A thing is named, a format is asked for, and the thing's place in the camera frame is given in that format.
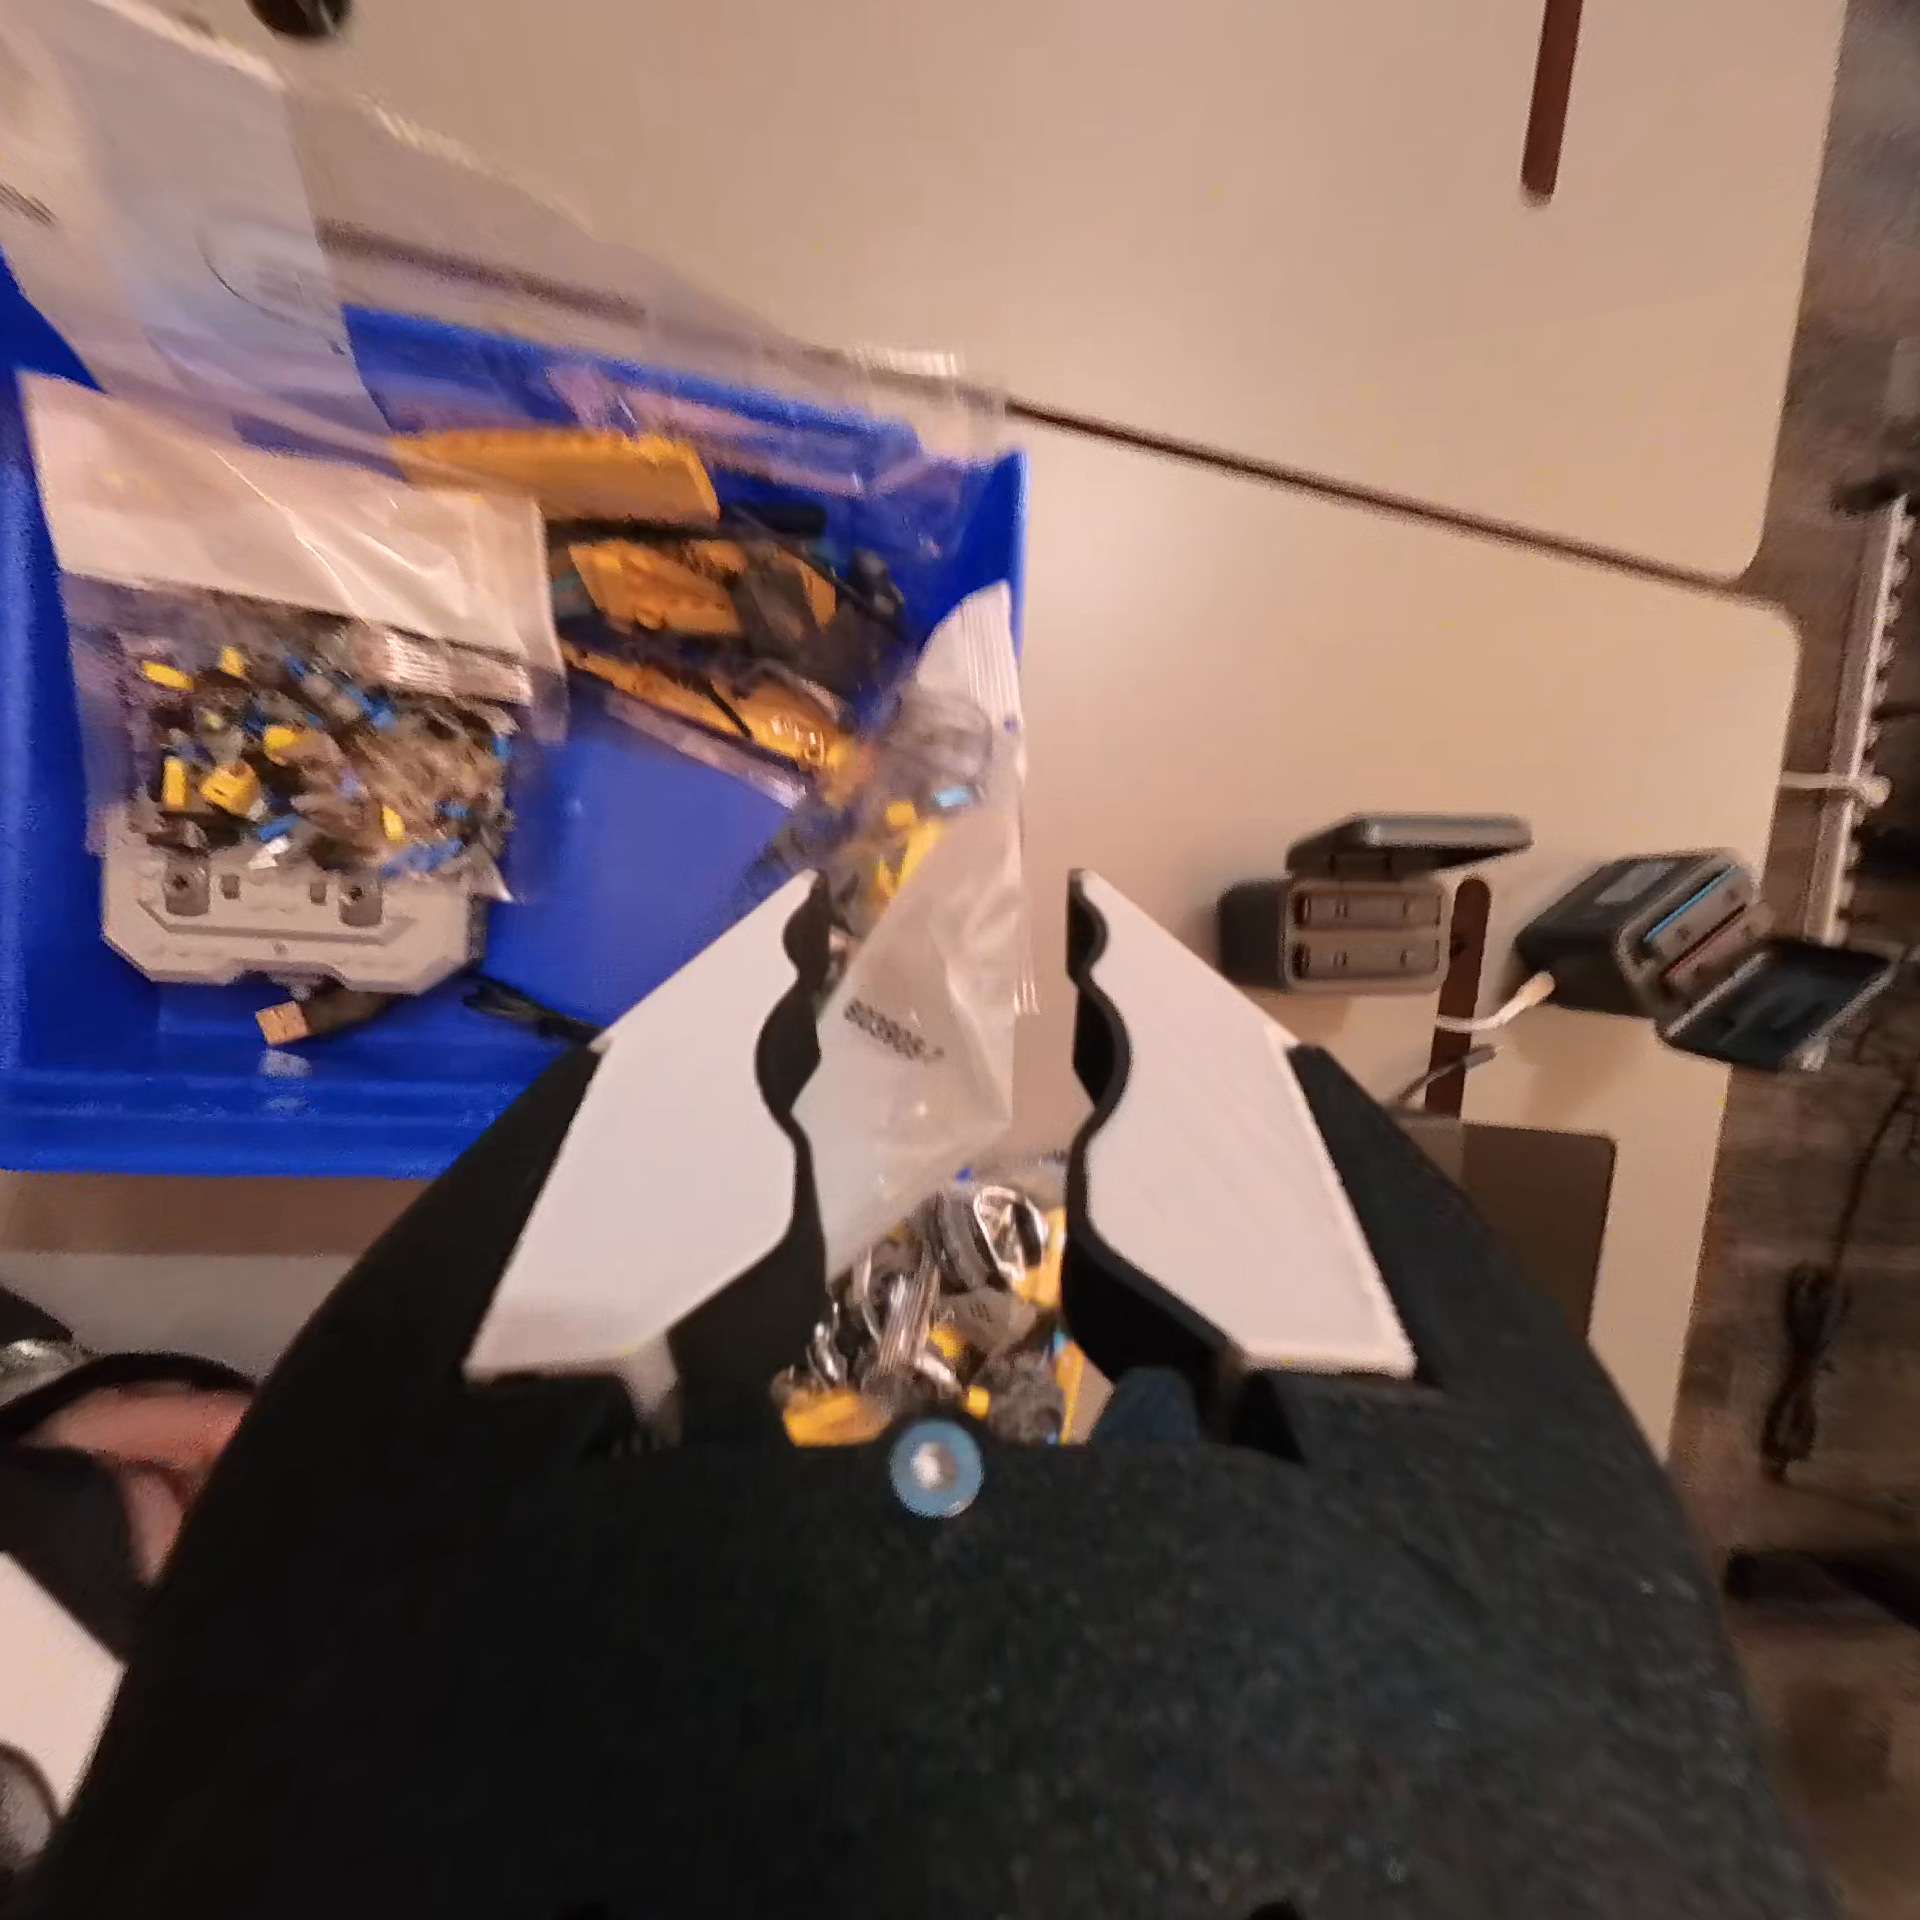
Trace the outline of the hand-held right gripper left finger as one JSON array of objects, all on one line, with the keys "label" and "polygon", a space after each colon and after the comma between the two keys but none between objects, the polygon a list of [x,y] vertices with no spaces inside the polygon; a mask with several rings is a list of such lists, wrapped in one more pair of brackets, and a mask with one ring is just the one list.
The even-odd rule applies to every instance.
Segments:
[{"label": "hand-held right gripper left finger", "polygon": [[637,1001],[591,1072],[470,1339],[470,1382],[611,1377],[637,1414],[759,1425],[826,1303],[797,1119],[831,947],[805,871]]}]

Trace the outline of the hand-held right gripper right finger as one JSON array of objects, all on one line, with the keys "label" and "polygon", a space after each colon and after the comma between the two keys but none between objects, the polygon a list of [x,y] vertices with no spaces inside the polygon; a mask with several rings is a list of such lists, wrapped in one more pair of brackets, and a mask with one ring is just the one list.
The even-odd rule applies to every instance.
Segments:
[{"label": "hand-held right gripper right finger", "polygon": [[1258,1383],[1416,1383],[1299,1071],[1301,1043],[1093,869],[1064,886],[1071,1077],[1063,1320],[1118,1395],[1206,1421]]}]

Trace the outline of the blue plastic bin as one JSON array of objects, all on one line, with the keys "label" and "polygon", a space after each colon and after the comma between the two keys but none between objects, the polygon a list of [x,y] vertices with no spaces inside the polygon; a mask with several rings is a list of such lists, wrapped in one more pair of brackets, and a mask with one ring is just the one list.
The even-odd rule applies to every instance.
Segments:
[{"label": "blue plastic bin", "polygon": [[[5,272],[2,1163],[27,1173],[423,1179],[539,1075],[523,1026],[439,987],[316,1066],[267,1069],[258,987],[173,987],[100,936],[83,733],[15,379],[83,377]],[[607,712],[579,712],[534,806],[530,903],[492,913],[494,976],[605,1022],[747,903],[780,806]]]}]

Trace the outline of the clear bag of small parts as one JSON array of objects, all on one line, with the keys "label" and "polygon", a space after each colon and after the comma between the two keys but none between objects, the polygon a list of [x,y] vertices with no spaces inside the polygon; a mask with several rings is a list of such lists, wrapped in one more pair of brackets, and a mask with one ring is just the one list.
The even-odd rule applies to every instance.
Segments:
[{"label": "clear bag of small parts", "polygon": [[991,1409],[979,1375],[1039,1329],[1024,1277],[1046,1217],[991,1173],[1035,1008],[1024,883],[1016,591],[955,605],[767,850],[830,913],[820,1064],[797,1105],[828,1283],[773,1385],[800,1447],[876,1439],[926,1406]]}]

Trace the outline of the person's left hand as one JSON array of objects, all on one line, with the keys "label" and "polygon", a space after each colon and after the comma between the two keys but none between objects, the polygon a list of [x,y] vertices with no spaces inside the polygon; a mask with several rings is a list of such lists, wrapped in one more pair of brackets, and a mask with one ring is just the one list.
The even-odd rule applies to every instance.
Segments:
[{"label": "person's left hand", "polygon": [[231,1385],[141,1382],[93,1385],[26,1431],[38,1449],[106,1465],[141,1513],[191,1507],[252,1409]]}]

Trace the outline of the black charging case blue trim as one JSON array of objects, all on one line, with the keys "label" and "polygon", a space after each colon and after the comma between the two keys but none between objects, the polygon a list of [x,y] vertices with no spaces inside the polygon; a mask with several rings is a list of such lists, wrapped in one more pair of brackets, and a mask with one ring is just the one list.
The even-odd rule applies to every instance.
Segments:
[{"label": "black charging case blue trim", "polygon": [[1549,1007],[1646,1022],[1668,1047],[1742,1072],[1802,1072],[1882,1000],[1902,955],[1780,934],[1735,855],[1606,863],[1512,941]]}]

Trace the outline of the clear bag small yellow parts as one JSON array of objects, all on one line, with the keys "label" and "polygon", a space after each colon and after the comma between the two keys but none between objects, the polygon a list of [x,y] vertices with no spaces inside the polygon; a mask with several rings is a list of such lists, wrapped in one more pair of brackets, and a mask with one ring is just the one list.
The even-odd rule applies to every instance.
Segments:
[{"label": "clear bag small yellow parts", "polygon": [[485,947],[566,723],[536,503],[20,379],[100,926],[171,987],[411,1000]]}]

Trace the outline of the yellow and black toy parts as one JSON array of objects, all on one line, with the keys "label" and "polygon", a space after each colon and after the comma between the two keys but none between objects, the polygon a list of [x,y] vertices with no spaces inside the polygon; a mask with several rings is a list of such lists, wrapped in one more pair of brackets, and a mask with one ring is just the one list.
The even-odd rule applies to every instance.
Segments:
[{"label": "yellow and black toy parts", "polygon": [[574,678],[802,779],[847,767],[904,598],[877,554],[834,554],[811,503],[730,506],[695,447],[594,426],[419,430],[391,458],[539,509]]}]

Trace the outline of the large clear bag with paper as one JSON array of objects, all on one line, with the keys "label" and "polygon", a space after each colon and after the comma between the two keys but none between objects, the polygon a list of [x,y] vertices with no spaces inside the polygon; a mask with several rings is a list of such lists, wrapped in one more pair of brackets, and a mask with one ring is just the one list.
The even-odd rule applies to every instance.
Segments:
[{"label": "large clear bag with paper", "polygon": [[1003,434],[950,359],[797,344],[158,5],[5,5],[5,305],[111,394],[340,458],[556,424],[877,497]]}]

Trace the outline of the brown strip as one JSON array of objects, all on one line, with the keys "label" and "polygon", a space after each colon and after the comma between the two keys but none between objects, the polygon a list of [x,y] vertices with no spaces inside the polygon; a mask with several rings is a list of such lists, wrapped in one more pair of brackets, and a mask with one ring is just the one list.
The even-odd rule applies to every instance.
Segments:
[{"label": "brown strip", "polygon": [[1548,207],[1560,176],[1582,17],[1579,0],[1542,3],[1519,149],[1519,190],[1532,207]]}]

